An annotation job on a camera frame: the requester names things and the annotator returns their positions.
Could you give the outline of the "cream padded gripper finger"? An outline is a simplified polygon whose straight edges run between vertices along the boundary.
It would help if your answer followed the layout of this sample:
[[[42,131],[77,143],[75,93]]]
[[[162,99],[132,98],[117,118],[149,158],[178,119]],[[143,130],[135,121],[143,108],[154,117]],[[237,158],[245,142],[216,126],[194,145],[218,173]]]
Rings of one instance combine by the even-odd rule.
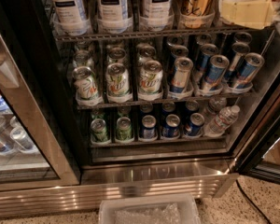
[[[279,21],[279,3],[273,0],[219,0],[220,18],[227,24],[263,29]]]

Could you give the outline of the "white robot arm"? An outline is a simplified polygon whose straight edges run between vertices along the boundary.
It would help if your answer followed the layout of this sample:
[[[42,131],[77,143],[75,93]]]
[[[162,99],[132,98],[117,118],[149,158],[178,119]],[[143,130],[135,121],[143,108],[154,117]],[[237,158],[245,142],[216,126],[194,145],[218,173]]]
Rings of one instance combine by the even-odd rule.
[[[262,30],[274,26],[280,34],[280,0],[218,0],[226,24]]]

